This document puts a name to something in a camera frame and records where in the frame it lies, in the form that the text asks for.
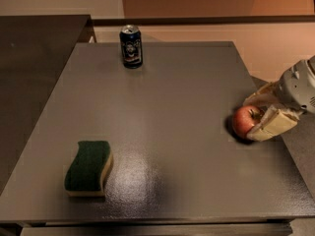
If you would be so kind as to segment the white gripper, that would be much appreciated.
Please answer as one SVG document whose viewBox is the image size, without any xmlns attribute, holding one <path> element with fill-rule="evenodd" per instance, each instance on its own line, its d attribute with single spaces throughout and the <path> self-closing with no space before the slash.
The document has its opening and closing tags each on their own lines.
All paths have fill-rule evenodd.
<svg viewBox="0 0 315 236">
<path fill-rule="evenodd" d="M 268 107 L 261 121 L 247 133 L 247 139 L 266 141 L 297 125 L 300 113 L 281 107 L 280 102 L 287 107 L 315 114 L 315 56 L 300 60 L 287 69 L 278 85 L 266 83 L 243 101 L 244 106 Z"/>
</svg>

